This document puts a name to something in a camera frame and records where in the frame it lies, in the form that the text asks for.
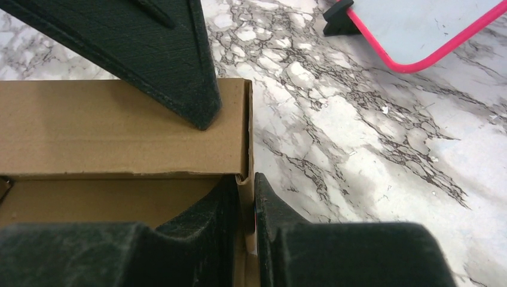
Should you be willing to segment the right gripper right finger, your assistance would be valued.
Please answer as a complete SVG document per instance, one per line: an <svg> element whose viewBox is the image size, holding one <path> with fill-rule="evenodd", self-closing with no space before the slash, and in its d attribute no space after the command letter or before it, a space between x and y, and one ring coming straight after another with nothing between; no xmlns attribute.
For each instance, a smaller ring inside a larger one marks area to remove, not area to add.
<svg viewBox="0 0 507 287"><path fill-rule="evenodd" d="M412 222L317 224L255 175L262 286L454 286L438 242Z"/></svg>

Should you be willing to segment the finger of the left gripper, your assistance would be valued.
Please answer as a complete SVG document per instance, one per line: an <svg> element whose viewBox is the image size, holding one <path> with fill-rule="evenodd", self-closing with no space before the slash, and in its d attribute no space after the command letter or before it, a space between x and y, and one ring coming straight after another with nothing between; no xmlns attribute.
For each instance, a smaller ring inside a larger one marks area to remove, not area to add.
<svg viewBox="0 0 507 287"><path fill-rule="evenodd" d="M200 130L221 109L200 1L12 0L1 9Z"/></svg>

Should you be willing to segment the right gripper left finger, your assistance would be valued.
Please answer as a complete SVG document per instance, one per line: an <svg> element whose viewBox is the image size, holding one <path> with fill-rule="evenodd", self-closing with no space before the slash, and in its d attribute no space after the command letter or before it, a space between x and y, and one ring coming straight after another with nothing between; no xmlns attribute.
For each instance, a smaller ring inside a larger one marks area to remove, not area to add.
<svg viewBox="0 0 507 287"><path fill-rule="evenodd" d="M233 286L237 185L140 222L14 224L1 230L2 286Z"/></svg>

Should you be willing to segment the brown cardboard box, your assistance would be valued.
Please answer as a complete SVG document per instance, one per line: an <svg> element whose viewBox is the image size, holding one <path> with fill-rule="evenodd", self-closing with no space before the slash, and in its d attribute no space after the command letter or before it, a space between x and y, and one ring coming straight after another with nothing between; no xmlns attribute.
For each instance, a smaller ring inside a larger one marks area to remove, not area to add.
<svg viewBox="0 0 507 287"><path fill-rule="evenodd" d="M1 230L14 224L175 218L223 176L237 185L233 286L259 286L252 83L218 81L199 131L120 80L1 82Z"/></svg>

